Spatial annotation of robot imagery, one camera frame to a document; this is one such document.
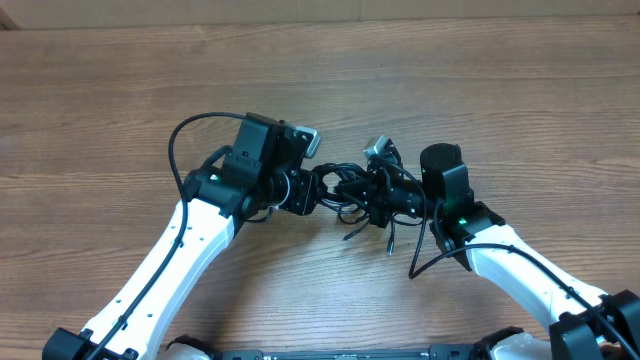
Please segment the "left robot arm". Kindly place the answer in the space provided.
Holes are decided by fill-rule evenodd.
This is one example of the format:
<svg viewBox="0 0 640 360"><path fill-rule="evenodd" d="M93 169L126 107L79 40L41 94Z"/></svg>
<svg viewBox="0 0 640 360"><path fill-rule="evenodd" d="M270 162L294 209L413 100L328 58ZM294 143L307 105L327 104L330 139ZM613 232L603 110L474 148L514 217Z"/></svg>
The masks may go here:
<svg viewBox="0 0 640 360"><path fill-rule="evenodd" d="M313 211L314 175L301 164L317 152L318 131L255 113L239 119L233 144L175 178L171 220L124 287L79 333L57 329L43 358L155 358L191 290L245 222L266 209Z"/></svg>

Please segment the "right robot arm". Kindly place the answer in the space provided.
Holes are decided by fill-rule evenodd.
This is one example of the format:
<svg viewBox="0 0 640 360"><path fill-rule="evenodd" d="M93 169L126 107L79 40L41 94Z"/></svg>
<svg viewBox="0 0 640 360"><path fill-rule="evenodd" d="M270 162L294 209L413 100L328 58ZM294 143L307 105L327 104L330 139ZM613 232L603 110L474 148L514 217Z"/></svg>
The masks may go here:
<svg viewBox="0 0 640 360"><path fill-rule="evenodd" d="M475 200L457 145L440 143L420 154L419 178L385 140L365 151L367 166L339 164L334 198L366 213L372 225L394 225L395 216L421 221L441 253L504 291L549 338L519 327L496 331L448 351L449 359L636 359L639 298L611 295L568 274L527 245L484 203Z"/></svg>

